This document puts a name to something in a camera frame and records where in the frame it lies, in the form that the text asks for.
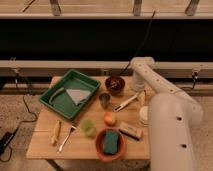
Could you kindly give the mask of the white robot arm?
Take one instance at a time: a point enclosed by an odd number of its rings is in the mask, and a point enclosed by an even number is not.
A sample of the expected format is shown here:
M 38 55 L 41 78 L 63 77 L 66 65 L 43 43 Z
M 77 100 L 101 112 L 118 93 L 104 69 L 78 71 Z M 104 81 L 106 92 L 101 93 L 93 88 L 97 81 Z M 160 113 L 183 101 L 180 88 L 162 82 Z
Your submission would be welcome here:
M 197 171 L 190 127 L 201 123 L 202 106 L 153 70 L 152 57 L 134 57 L 133 89 L 147 83 L 156 94 L 148 105 L 151 171 Z

